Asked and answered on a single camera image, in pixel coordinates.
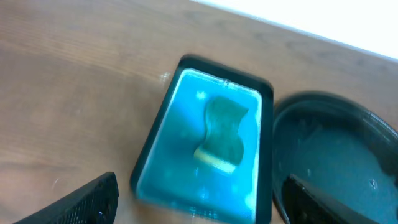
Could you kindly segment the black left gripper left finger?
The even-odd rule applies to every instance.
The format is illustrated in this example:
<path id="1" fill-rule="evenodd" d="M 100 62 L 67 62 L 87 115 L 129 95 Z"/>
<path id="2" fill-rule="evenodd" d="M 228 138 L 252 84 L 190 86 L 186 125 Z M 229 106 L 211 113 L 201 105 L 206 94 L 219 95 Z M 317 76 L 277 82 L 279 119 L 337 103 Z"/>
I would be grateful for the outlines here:
<path id="1" fill-rule="evenodd" d="M 113 224 L 118 198 L 116 175 L 106 172 L 16 224 Z"/>

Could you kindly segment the green yellow sponge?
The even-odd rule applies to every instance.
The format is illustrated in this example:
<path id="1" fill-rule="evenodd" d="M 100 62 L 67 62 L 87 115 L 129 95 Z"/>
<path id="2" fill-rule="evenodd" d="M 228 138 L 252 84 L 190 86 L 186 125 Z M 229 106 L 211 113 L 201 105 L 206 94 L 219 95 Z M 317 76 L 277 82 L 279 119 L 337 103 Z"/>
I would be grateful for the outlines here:
<path id="1" fill-rule="evenodd" d="M 205 107 L 206 134 L 194 157 L 227 174 L 235 171 L 244 155 L 239 126 L 248 109 L 223 96 L 209 100 Z"/>

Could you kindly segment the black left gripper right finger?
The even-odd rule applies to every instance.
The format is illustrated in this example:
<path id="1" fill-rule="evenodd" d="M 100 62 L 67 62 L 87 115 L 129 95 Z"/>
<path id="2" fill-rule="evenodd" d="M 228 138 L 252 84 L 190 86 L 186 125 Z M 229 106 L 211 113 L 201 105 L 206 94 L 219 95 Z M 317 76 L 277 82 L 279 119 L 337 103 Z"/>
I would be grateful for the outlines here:
<path id="1" fill-rule="evenodd" d="M 372 224 L 375 222 L 293 174 L 286 178 L 282 185 L 282 203 L 289 223 Z"/>

